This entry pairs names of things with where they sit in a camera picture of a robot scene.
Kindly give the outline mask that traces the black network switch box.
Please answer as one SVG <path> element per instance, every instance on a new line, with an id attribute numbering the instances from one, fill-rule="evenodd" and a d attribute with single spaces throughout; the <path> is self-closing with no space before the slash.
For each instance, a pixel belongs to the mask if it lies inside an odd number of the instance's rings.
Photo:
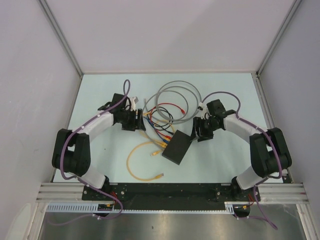
<path id="1" fill-rule="evenodd" d="M 161 156 L 180 165 L 192 143 L 191 137 L 180 130 L 176 130 Z"/>

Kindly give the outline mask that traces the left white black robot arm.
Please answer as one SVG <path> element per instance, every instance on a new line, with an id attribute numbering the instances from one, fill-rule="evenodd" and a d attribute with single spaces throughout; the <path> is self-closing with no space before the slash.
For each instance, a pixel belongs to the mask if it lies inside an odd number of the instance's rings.
<path id="1" fill-rule="evenodd" d="M 99 107 L 95 116 L 80 127 L 60 129 L 56 135 L 52 166 L 93 187 L 93 194 L 98 199 L 107 199 L 112 187 L 109 178 L 91 163 L 91 142 L 115 124 L 121 124 L 123 131 L 145 131 L 143 110 L 136 107 L 138 101 L 136 96 L 115 93 L 112 101 Z"/>

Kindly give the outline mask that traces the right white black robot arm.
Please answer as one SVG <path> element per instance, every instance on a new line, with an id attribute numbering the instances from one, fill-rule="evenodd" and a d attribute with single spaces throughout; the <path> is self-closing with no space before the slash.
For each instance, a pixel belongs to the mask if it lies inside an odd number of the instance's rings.
<path id="1" fill-rule="evenodd" d="M 193 141 L 211 140 L 215 131 L 224 130 L 249 144 L 250 166 L 231 180 L 230 194 L 235 200 L 242 201 L 249 190 L 268 179 L 281 179 L 283 171 L 292 165 L 285 137 L 279 128 L 261 128 L 237 111 L 226 110 L 219 99 L 200 103 L 198 110 L 200 116 L 193 118 Z"/>

